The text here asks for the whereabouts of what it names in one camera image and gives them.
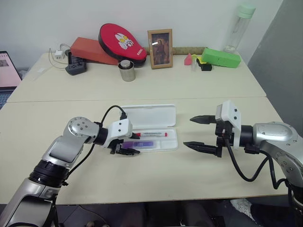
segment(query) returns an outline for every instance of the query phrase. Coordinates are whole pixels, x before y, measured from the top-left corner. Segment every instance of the metal cup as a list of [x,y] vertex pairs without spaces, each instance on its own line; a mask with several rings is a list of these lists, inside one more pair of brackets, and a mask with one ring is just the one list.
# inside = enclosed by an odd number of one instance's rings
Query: metal cup
[[124,81],[130,82],[136,79],[134,73],[134,63],[129,60],[122,60],[118,67],[120,69],[121,77]]

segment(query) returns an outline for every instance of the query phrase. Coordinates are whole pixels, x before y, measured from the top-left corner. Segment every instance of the laptop screen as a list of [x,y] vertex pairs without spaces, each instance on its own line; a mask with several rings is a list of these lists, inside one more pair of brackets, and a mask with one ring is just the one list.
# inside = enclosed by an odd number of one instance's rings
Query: laptop screen
[[5,51],[0,52],[0,89],[6,87],[17,87],[21,79]]

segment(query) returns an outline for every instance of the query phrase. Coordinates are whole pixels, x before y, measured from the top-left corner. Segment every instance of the framed picture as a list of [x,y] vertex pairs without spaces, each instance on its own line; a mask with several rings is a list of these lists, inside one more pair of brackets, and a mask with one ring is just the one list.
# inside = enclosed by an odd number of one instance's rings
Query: framed picture
[[151,68],[172,67],[172,29],[147,31]]

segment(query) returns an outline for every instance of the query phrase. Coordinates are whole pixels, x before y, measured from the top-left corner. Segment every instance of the white table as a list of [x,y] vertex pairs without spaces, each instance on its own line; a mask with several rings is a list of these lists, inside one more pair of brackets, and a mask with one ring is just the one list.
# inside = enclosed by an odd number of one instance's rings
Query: white table
[[[80,77],[67,78],[77,80]],[[92,121],[100,121],[107,108],[114,104],[175,104],[179,149],[126,157],[110,155],[108,149],[96,146],[92,155],[68,179],[70,185],[62,187],[58,196],[59,204],[195,200],[287,193],[283,184],[278,190],[273,189],[268,164],[256,181],[248,183],[237,174],[226,149],[223,149],[223,157],[217,158],[183,145],[184,141],[203,141],[215,145],[215,125],[200,125],[189,119],[196,115],[214,114],[216,106],[225,100],[195,98],[7,103],[0,111],[0,203],[10,200],[51,142],[62,135],[70,118],[85,116]],[[242,124],[281,121],[265,97],[231,100],[242,112]],[[113,110],[105,126],[117,118],[118,112]],[[89,147],[85,145],[79,160]],[[245,154],[243,149],[234,153],[247,176],[255,172],[264,158],[261,154]],[[275,170],[277,179],[282,178],[283,173],[277,163]]]
[[173,68],[152,70],[148,56],[135,69],[136,79],[125,82],[117,66],[88,63],[87,72],[71,76],[51,67],[43,54],[8,102],[266,96],[243,61],[236,69],[214,66],[212,71],[192,72],[184,58],[174,55]]

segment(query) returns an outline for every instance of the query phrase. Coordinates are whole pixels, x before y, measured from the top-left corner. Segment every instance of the floor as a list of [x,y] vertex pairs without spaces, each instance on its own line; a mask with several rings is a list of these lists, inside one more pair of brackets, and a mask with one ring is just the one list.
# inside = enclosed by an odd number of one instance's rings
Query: floor
[[[249,198],[252,203],[288,206],[287,196],[268,196]],[[180,226],[182,216],[178,207],[186,201],[148,202],[148,203],[117,203],[92,205],[59,205],[59,221],[65,227],[83,227],[89,221],[104,221],[111,227],[120,227],[124,214],[134,207],[148,211],[146,226]],[[229,200],[195,201],[202,204],[209,216],[223,216],[227,227],[257,227],[250,218],[236,211]],[[0,212],[5,205],[0,204]]]

